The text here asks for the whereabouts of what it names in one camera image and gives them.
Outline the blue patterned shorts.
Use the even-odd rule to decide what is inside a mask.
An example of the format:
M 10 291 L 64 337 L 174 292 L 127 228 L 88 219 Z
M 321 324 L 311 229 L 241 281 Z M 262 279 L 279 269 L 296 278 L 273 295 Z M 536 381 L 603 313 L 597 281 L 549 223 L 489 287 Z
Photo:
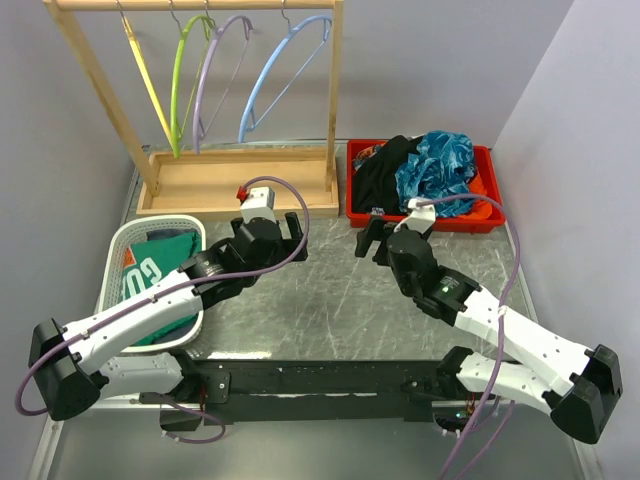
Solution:
M 415 144 L 395 172 L 399 209 L 406 212 L 411 198 L 439 199 L 469 194 L 476 175 L 471 139 L 463 133 L 431 131 Z

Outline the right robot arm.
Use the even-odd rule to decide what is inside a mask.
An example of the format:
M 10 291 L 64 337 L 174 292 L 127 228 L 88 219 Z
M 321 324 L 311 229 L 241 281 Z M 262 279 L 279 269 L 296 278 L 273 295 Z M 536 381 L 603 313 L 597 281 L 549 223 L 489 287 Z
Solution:
M 623 393 L 616 352 L 567 340 L 501 306 L 476 281 L 438 264 L 428 236 L 372 218 L 357 234 L 355 254 L 365 257 L 377 242 L 374 262 L 391 268 L 401 293 L 419 310 L 502 347 L 510 358 L 498 363 L 454 348 L 437 376 L 440 391 L 456 399 L 489 389 L 547 414 L 573 439 L 597 443 Z

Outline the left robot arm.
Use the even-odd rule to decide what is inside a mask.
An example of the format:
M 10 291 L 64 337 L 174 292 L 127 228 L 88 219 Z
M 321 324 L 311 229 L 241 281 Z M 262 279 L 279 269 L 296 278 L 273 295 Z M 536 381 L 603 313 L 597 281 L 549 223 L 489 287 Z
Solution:
M 264 274 L 307 257 L 308 219 L 285 215 L 290 238 L 277 221 L 234 220 L 234 234 L 197 253 L 154 287 L 103 312 L 65 326 L 45 320 L 33 329 L 27 377 L 53 420 L 73 418 L 114 384 L 103 366 L 136 341 L 183 317 L 236 297 Z

